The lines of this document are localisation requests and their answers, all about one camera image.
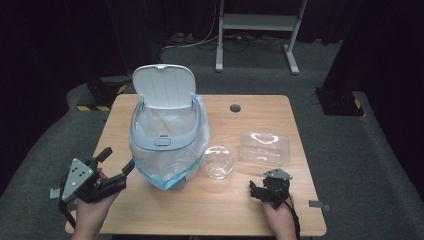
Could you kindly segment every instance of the wooden table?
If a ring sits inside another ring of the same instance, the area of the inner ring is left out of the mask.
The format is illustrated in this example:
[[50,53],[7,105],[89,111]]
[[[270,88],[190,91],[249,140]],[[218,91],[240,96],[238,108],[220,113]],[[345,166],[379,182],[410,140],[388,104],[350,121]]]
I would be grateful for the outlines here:
[[[182,190],[162,191],[151,185],[135,168],[128,176],[127,189],[112,205],[102,233],[161,235],[272,235],[259,200],[250,197],[249,181],[262,186],[263,173],[274,169],[245,163],[240,157],[243,131],[273,133],[289,138],[291,162],[282,167],[293,176],[293,195],[302,236],[326,232],[318,200],[289,99],[276,95],[202,95],[211,130],[209,145],[230,148],[237,159],[232,173],[213,180],[199,169]],[[109,176],[121,173],[131,159],[128,136],[136,94],[119,95],[113,104],[95,155],[105,147],[113,154],[99,167]],[[241,111],[233,113],[230,105]],[[72,232],[67,224],[66,230]]]

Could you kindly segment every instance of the clear plastic bag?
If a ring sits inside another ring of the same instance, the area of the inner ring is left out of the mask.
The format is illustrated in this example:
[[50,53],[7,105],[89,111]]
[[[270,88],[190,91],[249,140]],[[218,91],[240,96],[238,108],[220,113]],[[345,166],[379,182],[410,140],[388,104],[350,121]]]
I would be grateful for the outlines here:
[[[209,124],[203,101],[196,95],[201,111],[198,136],[186,147],[169,151],[151,151],[137,146],[130,136],[130,150],[137,169],[156,187],[167,190],[192,171],[197,171],[209,142]],[[183,109],[144,109],[137,120],[137,132],[149,136],[182,135],[195,125],[195,111]]]

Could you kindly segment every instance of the metal leg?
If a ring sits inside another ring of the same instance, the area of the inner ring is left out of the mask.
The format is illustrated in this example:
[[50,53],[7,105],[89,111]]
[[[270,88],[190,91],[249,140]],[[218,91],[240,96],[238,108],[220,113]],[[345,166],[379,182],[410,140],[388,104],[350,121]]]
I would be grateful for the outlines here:
[[218,29],[218,46],[216,48],[216,66],[215,71],[216,72],[222,72],[224,69],[223,64],[223,58],[224,58],[224,51],[222,47],[222,38],[224,34],[224,0],[221,0],[221,6],[219,8],[219,29]]
[[299,75],[299,68],[297,67],[296,60],[293,56],[293,46],[296,42],[297,33],[299,32],[300,24],[302,23],[303,13],[305,12],[306,3],[308,0],[302,0],[297,14],[296,22],[294,23],[293,31],[290,37],[289,45],[284,45],[284,52],[286,53],[287,60],[290,65],[290,70],[293,75]]

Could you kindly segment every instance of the white hinged lid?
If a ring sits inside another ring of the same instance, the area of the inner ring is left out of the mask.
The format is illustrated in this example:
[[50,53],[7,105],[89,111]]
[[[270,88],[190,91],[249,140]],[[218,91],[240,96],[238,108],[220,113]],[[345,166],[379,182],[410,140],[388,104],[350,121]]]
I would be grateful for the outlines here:
[[137,68],[133,74],[135,90],[148,108],[179,109],[193,104],[196,82],[186,67],[156,64]]

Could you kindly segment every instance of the yellow black hazard tape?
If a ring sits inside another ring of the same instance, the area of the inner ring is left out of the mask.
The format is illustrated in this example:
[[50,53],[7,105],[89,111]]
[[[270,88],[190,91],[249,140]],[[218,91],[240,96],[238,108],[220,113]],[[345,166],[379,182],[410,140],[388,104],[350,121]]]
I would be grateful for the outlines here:
[[77,105],[79,111],[110,111],[108,106],[96,106],[96,105]]
[[125,88],[127,87],[127,85],[122,85],[119,89],[118,89],[118,95],[124,93]]
[[[120,95],[120,94],[124,93],[126,87],[127,87],[126,84],[124,84],[121,87],[119,87],[119,89],[116,91],[116,95]],[[78,105],[77,104],[77,110],[79,110],[79,111],[85,111],[85,112],[89,112],[89,111],[103,111],[103,112],[107,112],[107,111],[110,111],[111,106],[113,104],[113,101],[114,101],[114,98],[111,99],[110,106],[109,106],[109,104],[107,104],[107,105],[87,105],[87,104]]]
[[361,109],[361,103],[359,103],[358,99],[355,98],[355,106],[357,109]]

